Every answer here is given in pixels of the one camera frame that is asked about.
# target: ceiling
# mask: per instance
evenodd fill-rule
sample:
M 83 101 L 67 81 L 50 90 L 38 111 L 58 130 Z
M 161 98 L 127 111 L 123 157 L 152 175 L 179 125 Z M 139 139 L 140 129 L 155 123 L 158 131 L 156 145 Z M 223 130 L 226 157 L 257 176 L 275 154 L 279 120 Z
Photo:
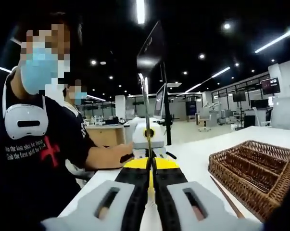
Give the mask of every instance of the ceiling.
M 290 37 L 254 53 L 290 28 L 290 3 L 268 5 L 250 1 L 240 2 L 240 6 L 225 3 L 200 6 L 183 0 L 174 4 L 145 2 L 144 25 L 137 24 L 134 0 L 99 1 L 95 7 L 82 5 L 86 66 L 83 79 L 88 94 L 108 101 L 118 94 L 141 94 L 136 56 L 158 20 L 164 31 L 167 81 L 182 83 L 169 89 L 170 92 L 184 92 L 228 66 L 229 71 L 193 91 L 214 90 L 265 72 L 273 63 L 290 60 Z M 231 28 L 224 30 L 224 23 L 229 23 Z M 11 42 L 3 53 L 0 66 L 11 69 L 17 65 L 20 53 L 17 44 Z M 199 59 L 201 53 L 205 54 L 204 60 Z M 149 77 L 149 93 L 155 93 L 162 85 L 160 72 L 154 71 Z

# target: wicker basket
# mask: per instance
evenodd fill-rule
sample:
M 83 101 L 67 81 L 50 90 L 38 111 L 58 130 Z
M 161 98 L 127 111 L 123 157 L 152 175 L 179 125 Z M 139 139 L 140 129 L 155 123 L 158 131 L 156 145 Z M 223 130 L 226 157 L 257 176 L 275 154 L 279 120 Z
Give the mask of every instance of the wicker basket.
M 263 222 L 290 187 L 290 149 L 246 141 L 210 155 L 208 170 Z

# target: person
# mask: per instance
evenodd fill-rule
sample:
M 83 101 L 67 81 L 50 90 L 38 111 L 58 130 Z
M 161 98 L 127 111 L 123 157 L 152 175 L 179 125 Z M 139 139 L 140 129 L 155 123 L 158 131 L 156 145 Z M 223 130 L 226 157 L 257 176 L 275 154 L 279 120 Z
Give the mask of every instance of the person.
M 80 190 L 66 159 L 79 168 L 121 167 L 121 157 L 132 153 L 132 145 L 88 145 L 80 124 L 41 94 L 52 78 L 64 76 L 69 63 L 73 69 L 78 27 L 64 13 L 26 22 L 18 66 L 0 83 L 0 184 L 7 204 L 17 211 L 13 216 L 37 224 L 58 216 Z

